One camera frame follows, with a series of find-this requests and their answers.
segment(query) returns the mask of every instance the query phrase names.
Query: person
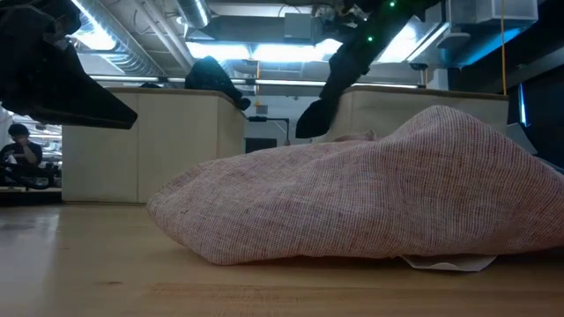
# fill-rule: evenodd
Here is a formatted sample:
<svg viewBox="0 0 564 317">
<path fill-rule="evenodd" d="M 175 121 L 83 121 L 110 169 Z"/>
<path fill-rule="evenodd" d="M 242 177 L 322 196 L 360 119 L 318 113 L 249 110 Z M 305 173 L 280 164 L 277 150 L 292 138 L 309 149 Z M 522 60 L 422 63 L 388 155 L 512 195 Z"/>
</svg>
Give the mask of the person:
<svg viewBox="0 0 564 317">
<path fill-rule="evenodd" d="M 29 141 L 29 130 L 25 125 L 14 123 L 8 129 L 8 134 L 14 141 L 0 151 L 0 162 L 14 157 L 16 163 L 23 166 L 38 166 L 43 159 L 41 146 Z"/>
</svg>

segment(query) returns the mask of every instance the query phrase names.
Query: woven fabric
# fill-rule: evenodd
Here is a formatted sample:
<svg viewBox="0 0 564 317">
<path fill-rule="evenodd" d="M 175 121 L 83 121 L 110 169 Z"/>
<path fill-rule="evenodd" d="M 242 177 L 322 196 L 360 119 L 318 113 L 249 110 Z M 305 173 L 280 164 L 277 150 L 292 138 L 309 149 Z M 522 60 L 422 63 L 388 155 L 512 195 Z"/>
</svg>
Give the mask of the woven fabric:
<svg viewBox="0 0 564 317">
<path fill-rule="evenodd" d="M 168 236 L 217 264 L 564 245 L 564 176 L 448 107 L 377 141 L 204 163 L 170 181 L 148 210 Z"/>
</svg>

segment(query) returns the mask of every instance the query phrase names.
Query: ceiling duct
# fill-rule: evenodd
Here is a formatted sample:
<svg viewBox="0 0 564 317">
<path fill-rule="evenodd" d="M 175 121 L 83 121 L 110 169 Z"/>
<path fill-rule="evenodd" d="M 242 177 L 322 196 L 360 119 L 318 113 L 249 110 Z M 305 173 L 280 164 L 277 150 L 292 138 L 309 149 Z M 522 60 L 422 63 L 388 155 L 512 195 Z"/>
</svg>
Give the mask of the ceiling duct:
<svg viewBox="0 0 564 317">
<path fill-rule="evenodd" d="M 73 2 L 82 11 L 80 17 L 82 27 L 78 33 L 85 34 L 95 32 L 93 23 L 97 23 L 104 32 L 115 41 L 114 48 L 108 50 L 106 53 L 101 52 L 102 54 L 100 54 L 107 61 L 122 70 L 125 75 L 165 75 L 158 64 L 141 48 L 127 29 L 122 26 L 99 0 L 73 0 Z M 97 48 L 91 49 L 94 50 L 93 54 L 99 52 Z"/>
<path fill-rule="evenodd" d="M 189 26 L 199 29 L 212 21 L 212 11 L 205 0 L 176 0 L 176 3 Z"/>
</svg>

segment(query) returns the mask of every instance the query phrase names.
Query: wooden tabletop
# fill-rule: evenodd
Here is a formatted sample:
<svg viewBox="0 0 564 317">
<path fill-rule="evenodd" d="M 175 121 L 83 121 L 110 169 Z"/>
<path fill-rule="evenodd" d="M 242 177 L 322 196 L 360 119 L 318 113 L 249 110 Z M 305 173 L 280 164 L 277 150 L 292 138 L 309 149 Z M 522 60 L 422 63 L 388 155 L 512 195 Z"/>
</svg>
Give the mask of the wooden tabletop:
<svg viewBox="0 0 564 317">
<path fill-rule="evenodd" d="M 212 265 L 142 207 L 0 209 L 0 316 L 564 316 L 558 251 L 472 274 L 402 261 Z"/>
</svg>

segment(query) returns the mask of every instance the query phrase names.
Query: yellow cable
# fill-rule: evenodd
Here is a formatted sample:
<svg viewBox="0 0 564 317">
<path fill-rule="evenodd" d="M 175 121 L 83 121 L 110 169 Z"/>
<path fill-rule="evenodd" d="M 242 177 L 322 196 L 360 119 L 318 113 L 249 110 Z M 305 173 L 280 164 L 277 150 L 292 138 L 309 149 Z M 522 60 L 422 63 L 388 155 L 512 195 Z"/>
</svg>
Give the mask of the yellow cable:
<svg viewBox="0 0 564 317">
<path fill-rule="evenodd" d="M 503 95 L 508 95 L 508 79 L 505 64 L 505 0 L 501 0 L 501 78 L 503 78 Z"/>
</svg>

